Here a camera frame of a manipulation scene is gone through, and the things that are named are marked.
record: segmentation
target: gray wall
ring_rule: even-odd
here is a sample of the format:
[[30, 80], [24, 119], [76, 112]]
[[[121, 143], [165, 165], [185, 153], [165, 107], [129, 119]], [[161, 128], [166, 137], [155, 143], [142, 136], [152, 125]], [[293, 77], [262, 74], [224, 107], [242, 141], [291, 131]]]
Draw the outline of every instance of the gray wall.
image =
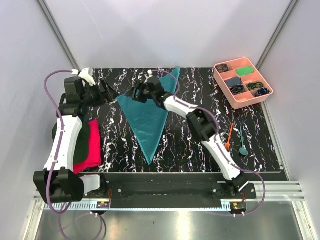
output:
[[[2, 0], [0, 22], [0, 238], [17, 240], [36, 190], [33, 172], [43, 169], [52, 147], [56, 117], [44, 78], [71, 66], [35, 0]], [[66, 76], [49, 84], [56, 100]]]
[[46, 0], [80, 67], [257, 63], [290, 0]]
[[290, 176], [301, 183], [320, 236], [320, 1], [303, 0], [262, 66], [274, 90], [267, 105]]

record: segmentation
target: spoon handle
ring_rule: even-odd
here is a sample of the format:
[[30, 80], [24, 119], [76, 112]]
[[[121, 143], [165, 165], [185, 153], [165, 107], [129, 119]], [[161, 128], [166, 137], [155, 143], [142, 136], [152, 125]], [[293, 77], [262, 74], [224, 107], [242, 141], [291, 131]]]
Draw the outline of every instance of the spoon handle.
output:
[[245, 143], [244, 143], [244, 136], [242, 135], [242, 127], [240, 127], [240, 135], [241, 135], [241, 144], [242, 144], [242, 147], [244, 147]]

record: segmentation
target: orange plastic organizer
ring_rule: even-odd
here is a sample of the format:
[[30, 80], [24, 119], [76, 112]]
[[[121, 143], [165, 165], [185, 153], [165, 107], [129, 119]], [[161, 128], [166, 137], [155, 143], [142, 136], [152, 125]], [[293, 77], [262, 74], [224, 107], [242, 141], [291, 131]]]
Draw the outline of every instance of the orange plastic organizer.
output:
[[[221, 64], [226, 64], [228, 66], [229, 71], [226, 72], [218, 72], [217, 66]], [[239, 76], [236, 72], [237, 69], [244, 68], [244, 67], [253, 67], [254, 72], [245, 75], [245, 76]], [[214, 66], [214, 78], [216, 82], [218, 83], [219, 87], [221, 88], [222, 92], [224, 93], [226, 99], [228, 99], [231, 107], [234, 109], [241, 109], [253, 104], [258, 104], [264, 102], [271, 94], [274, 93], [273, 89], [270, 87], [270, 85], [267, 83], [267, 81], [264, 79], [264, 77], [260, 74], [260, 72], [256, 69], [256, 67], [253, 65], [253, 63], [246, 57], [239, 58], [232, 61], [226, 61], [218, 63]], [[242, 85], [244, 86], [244, 92], [240, 93], [238, 95], [233, 95], [225, 83], [226, 80], [234, 78], [234, 77], [240, 77], [242, 80]], [[247, 85], [249, 83], [254, 82], [260, 82], [263, 83], [264, 88], [268, 88], [270, 90], [269, 94], [255, 97], [257, 91], [259, 89], [255, 89], [252, 91], [249, 91], [247, 88]]]

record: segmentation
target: metal floor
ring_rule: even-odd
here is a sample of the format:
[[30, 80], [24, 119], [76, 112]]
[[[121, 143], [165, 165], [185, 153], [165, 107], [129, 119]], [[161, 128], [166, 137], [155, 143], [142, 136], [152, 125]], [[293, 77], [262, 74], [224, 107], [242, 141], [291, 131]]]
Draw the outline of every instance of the metal floor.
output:
[[[248, 207], [256, 207], [248, 202]], [[62, 217], [66, 226], [86, 211], [68, 211]], [[246, 217], [221, 217], [207, 212], [109, 211], [103, 215], [107, 225], [106, 240], [302, 240], [290, 202], [265, 202]], [[85, 216], [65, 230], [72, 240], [93, 239], [100, 221]], [[44, 210], [37, 240], [63, 240], [58, 217]]]

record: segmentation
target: red cloth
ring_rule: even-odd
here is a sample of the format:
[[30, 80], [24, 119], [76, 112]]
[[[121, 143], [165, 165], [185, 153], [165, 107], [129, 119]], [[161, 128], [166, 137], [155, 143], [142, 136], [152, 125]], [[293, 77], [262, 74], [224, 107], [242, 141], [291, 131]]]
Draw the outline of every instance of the red cloth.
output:
[[73, 172], [75, 174], [79, 174], [87, 168], [97, 167], [102, 164], [98, 120], [90, 121], [88, 124], [90, 125], [89, 155], [84, 162], [73, 166]]

